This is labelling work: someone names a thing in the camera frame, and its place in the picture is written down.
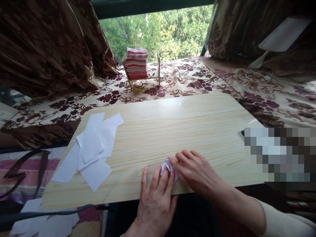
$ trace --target black cable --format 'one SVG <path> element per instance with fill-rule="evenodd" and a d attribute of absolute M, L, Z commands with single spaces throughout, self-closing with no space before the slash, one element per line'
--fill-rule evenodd
<path fill-rule="evenodd" d="M 15 214 L 10 214 L 10 215 L 5 215 L 5 216 L 0 216 L 0 224 L 8 223 L 8 222 L 16 222 L 16 221 L 21 221 L 24 219 L 29 219 L 29 218 L 34 218 L 34 217 L 39 217 L 39 216 L 49 216 L 49 215 L 71 215 L 75 214 L 77 212 L 81 212 L 89 207 L 94 207 L 97 210 L 109 210 L 113 211 L 111 208 L 105 205 L 92 205 L 92 204 L 87 204 L 82 207 L 80 207 L 77 210 L 74 211 L 58 211 L 58 212 L 20 212 L 20 213 L 15 213 Z"/>

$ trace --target bedspread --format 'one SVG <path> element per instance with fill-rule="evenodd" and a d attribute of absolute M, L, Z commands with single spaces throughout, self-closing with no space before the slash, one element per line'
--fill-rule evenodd
<path fill-rule="evenodd" d="M 148 64 L 151 71 L 157 63 Z M 72 89 L 51 97 L 19 102 L 15 115 L 1 131 L 11 134 L 25 148 L 69 142 L 84 113 L 92 108 L 119 103 L 212 93 L 220 90 L 238 96 L 231 86 L 218 78 L 197 58 L 160 63 L 157 79 L 135 81 L 133 89 L 125 72 L 108 79 L 99 90 Z"/>
<path fill-rule="evenodd" d="M 234 98 L 266 127 L 316 127 L 316 81 L 300 84 L 271 73 L 274 78 L 265 83 L 261 76 L 247 73 L 251 81 L 245 76 L 249 62 L 198 58 L 234 89 Z"/>
<path fill-rule="evenodd" d="M 40 198 L 43 195 L 45 187 L 52 178 L 65 149 L 66 147 L 47 149 L 50 151 L 48 164 L 43 176 L 42 185 L 35 198 Z M 26 153 L 28 153 L 28 151 L 0 154 L 0 196 L 9 191 L 16 183 L 16 179 L 4 179 L 2 177 L 8 172 L 14 163 Z M 20 172 L 25 172 L 26 177 L 21 184 L 11 194 L 3 198 L 3 200 L 10 199 L 25 204 L 28 200 L 33 199 L 37 187 L 40 158 L 41 153 L 32 156 L 21 166 Z M 101 213 L 102 211 L 95 210 L 94 208 L 89 208 L 79 212 L 78 215 L 80 220 L 73 228 L 70 236 L 99 237 Z M 0 236 L 8 236 L 9 233 L 10 232 L 2 232 L 0 233 Z"/>

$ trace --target small wooden chair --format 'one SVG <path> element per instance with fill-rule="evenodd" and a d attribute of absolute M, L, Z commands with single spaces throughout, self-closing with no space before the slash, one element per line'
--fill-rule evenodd
<path fill-rule="evenodd" d="M 130 79 L 129 76 L 128 76 L 128 73 L 127 73 L 127 70 L 126 70 L 126 66 L 125 66 L 125 59 L 123 60 L 123 66 L 124 66 L 124 69 L 125 69 L 125 73 L 126 73 L 126 76 L 127 76 L 127 80 L 129 82 L 129 85 L 131 86 L 131 89 L 133 88 L 133 81 L 137 81 L 137 80 L 146 80 L 146 79 L 152 79 L 152 78 L 158 78 L 158 85 L 160 85 L 160 57 L 158 55 L 158 50 L 156 51 L 156 54 L 157 54 L 157 71 L 154 71 L 154 74 L 150 77 L 145 77 L 145 78 L 136 78 L 136 79 Z"/>

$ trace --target sleeve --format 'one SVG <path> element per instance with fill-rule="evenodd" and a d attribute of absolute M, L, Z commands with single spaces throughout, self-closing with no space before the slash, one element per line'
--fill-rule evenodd
<path fill-rule="evenodd" d="M 316 236 L 316 224 L 312 221 L 298 215 L 280 212 L 269 204 L 257 201 L 262 205 L 266 216 L 266 231 L 259 236 Z"/>

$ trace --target curtain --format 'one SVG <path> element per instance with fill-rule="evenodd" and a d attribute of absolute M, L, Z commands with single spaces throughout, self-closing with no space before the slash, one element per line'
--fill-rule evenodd
<path fill-rule="evenodd" d="M 220 59 L 247 57 L 255 60 L 264 50 L 258 48 L 286 17 L 312 15 L 310 3 L 300 0 L 218 0 L 214 6 L 208 37 L 211 56 Z M 279 76 L 316 76 L 315 22 L 299 36 L 286 52 L 269 53 L 263 66 Z"/>
<path fill-rule="evenodd" d="M 119 73 L 91 1 L 2 0 L 0 28 L 0 82 L 30 97 Z"/>

